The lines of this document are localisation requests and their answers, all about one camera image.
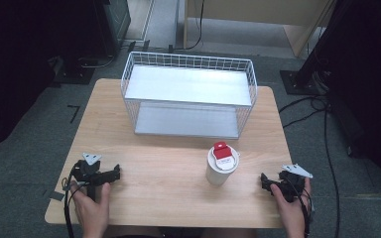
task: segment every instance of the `paper cup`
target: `paper cup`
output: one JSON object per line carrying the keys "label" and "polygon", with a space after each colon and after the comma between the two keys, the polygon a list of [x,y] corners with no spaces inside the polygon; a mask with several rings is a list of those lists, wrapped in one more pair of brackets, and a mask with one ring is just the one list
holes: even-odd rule
{"label": "paper cup", "polygon": [[207,167],[206,167],[206,179],[209,181],[209,183],[213,185],[222,185],[227,178],[233,174],[233,172],[237,169],[237,166],[239,165],[239,154],[230,146],[228,146],[231,149],[231,155],[233,156],[235,163],[234,167],[230,170],[222,170],[218,167],[218,165],[215,162],[215,156],[213,155],[214,148],[212,147],[207,155]]}

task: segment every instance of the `human hand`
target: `human hand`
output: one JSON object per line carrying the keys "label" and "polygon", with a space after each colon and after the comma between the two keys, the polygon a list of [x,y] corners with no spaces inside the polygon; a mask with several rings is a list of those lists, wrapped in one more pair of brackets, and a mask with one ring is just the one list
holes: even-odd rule
{"label": "human hand", "polygon": [[[278,212],[280,213],[281,221],[286,229],[287,237],[304,238],[305,217],[303,216],[300,201],[296,199],[293,202],[288,202],[275,184],[271,184],[271,190],[274,193],[275,200],[277,201]],[[311,180],[309,178],[305,178],[305,190],[302,194],[302,201],[305,204],[308,213],[311,210],[308,197],[308,194],[311,194],[311,191]]]}
{"label": "human hand", "polygon": [[110,183],[105,183],[101,188],[100,203],[94,202],[82,191],[78,190],[78,185],[74,181],[70,186],[75,203],[75,213],[79,224],[82,226],[83,238],[103,237],[104,231],[109,224],[109,196]]}

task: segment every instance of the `white wire basket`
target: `white wire basket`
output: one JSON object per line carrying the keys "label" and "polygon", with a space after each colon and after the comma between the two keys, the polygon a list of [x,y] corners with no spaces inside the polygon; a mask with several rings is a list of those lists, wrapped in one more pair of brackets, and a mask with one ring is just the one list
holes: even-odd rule
{"label": "white wire basket", "polygon": [[136,134],[238,139],[256,102],[250,59],[132,52],[121,80]]}

